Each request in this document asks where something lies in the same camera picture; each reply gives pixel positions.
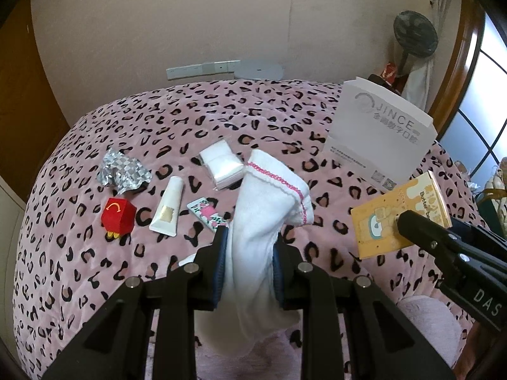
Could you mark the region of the yellow cartoon snack box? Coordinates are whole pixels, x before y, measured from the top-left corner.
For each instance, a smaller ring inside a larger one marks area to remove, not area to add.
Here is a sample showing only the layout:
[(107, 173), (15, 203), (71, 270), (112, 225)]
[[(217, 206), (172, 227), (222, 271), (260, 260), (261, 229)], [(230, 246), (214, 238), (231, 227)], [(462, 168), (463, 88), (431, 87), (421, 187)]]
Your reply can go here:
[(351, 211), (359, 257), (376, 257), (410, 246), (397, 226), (400, 215), (408, 210), (451, 227), (442, 191), (434, 173), (428, 171)]

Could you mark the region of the white cream tube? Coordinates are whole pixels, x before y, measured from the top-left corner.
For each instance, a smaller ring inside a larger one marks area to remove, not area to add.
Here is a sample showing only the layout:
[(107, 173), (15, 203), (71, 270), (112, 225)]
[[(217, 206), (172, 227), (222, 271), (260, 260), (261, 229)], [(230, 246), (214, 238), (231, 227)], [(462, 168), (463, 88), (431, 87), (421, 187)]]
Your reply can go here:
[(178, 176), (172, 176), (157, 207), (149, 229), (154, 232), (175, 237), (181, 207), (184, 181)]

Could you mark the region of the red happy meal box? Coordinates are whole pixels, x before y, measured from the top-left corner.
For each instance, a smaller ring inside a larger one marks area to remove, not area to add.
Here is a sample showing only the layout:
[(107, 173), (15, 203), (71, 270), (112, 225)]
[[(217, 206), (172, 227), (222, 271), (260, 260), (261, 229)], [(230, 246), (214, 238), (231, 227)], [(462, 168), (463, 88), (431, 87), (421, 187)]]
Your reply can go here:
[(111, 197), (101, 213), (101, 225), (109, 238), (119, 238), (130, 233), (135, 224), (137, 208), (124, 198)]

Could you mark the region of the floral small packet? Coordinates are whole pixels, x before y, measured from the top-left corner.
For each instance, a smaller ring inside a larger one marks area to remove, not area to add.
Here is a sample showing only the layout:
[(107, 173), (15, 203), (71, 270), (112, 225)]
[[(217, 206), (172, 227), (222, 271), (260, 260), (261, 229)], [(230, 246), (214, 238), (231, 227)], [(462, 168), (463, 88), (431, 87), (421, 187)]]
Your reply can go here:
[(221, 225), (228, 225), (228, 221), (218, 214), (213, 204), (205, 197), (187, 203), (186, 208), (213, 232)]

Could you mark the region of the white sock pink trim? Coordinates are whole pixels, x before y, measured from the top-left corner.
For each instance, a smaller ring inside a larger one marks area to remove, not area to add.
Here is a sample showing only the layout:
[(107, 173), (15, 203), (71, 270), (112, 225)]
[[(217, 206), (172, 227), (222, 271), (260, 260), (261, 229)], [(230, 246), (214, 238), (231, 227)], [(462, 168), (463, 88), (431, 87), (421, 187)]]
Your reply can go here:
[(273, 246), (284, 225), (314, 220), (309, 186), (285, 164), (255, 149), (246, 164), (229, 224), (225, 278), (215, 311), (195, 314), (199, 340), (213, 352), (240, 357), (265, 338), (296, 325), (273, 283)]

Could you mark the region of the clear bag white cotton pads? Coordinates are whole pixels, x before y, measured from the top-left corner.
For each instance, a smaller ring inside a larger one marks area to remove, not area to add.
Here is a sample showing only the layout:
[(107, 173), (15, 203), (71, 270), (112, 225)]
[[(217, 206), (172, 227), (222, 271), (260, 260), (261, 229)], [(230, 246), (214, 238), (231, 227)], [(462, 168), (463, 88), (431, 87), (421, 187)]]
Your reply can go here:
[(199, 153), (199, 158), (217, 190), (230, 187), (243, 177), (244, 163), (232, 151), (226, 140), (215, 142), (203, 149)]

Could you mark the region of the pink leopard print blanket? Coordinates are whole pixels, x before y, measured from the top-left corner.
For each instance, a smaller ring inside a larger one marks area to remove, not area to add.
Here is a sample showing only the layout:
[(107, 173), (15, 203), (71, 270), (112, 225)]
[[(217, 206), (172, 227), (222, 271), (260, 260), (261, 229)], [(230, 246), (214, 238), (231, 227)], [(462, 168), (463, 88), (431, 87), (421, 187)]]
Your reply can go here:
[[(342, 120), (336, 84), (307, 81), (212, 81), (139, 93), (81, 117), (43, 165), (29, 196), (16, 253), (12, 299), (21, 365), (42, 377), (82, 325), (128, 276), (162, 277), (211, 241), (211, 231), (186, 210), (178, 233), (149, 228), (170, 177), (184, 180), (184, 202), (206, 197), (225, 217), (237, 193), (218, 191), (198, 158), (225, 139), (248, 157), (260, 149), (285, 163), (309, 186), (315, 220), (288, 227), (285, 240), (334, 276), (368, 275), (395, 302), (441, 298), (433, 259), (415, 246), (362, 260), (350, 212), (379, 194), (348, 165), (324, 155), (326, 136)], [(111, 189), (97, 181), (109, 149), (137, 158), (152, 172), (132, 194), (136, 224), (110, 239), (100, 214)]]

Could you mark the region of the white cloth fan cover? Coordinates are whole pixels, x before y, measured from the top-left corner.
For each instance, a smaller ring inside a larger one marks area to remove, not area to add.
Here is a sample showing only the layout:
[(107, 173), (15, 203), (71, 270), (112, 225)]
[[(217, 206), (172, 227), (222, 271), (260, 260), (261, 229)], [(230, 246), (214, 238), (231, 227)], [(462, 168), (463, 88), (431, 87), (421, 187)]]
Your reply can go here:
[(408, 74), (407, 83), (402, 91), (402, 97), (426, 111), (434, 59), (417, 59)]

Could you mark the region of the crumpled silver foil wrapper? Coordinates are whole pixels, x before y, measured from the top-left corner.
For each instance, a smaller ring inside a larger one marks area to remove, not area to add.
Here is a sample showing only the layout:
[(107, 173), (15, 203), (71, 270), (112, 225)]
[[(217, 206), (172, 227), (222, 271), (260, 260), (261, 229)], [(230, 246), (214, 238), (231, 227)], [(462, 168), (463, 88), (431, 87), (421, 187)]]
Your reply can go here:
[(106, 151), (97, 173), (97, 181), (104, 187), (110, 187), (123, 195), (149, 184), (152, 173), (135, 158), (128, 157), (118, 150)]

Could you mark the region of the red snack bag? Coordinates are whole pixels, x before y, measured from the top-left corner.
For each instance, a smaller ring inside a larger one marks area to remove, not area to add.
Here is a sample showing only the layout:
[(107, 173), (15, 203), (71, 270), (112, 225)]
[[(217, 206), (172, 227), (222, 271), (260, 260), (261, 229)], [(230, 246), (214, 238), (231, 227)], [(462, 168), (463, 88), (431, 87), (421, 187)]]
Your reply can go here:
[(394, 85), (397, 77), (398, 68), (394, 62), (389, 62), (385, 65), (381, 72), (381, 78), (389, 85)]

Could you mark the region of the black standing fan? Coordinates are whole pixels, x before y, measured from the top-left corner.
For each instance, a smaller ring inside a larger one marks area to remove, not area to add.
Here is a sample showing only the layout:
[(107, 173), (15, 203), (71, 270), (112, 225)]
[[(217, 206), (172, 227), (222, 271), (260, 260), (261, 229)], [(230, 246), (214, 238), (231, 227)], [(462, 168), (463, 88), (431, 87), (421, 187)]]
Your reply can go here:
[(431, 21), (416, 11), (405, 10), (395, 17), (395, 39), (402, 48), (401, 61), (397, 66), (400, 76), (407, 58), (429, 58), (438, 46), (437, 30)]

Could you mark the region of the wooden window frame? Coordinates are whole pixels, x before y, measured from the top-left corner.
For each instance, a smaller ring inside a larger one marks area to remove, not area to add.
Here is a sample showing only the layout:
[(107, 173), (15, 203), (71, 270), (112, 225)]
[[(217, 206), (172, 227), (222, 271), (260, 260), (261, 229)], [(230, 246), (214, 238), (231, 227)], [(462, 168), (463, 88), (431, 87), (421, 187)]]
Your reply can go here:
[(461, 12), (455, 44), (443, 81), (429, 114), (441, 140), (457, 113), (478, 61), (484, 34), (485, 11), (478, 0), (461, 0)]

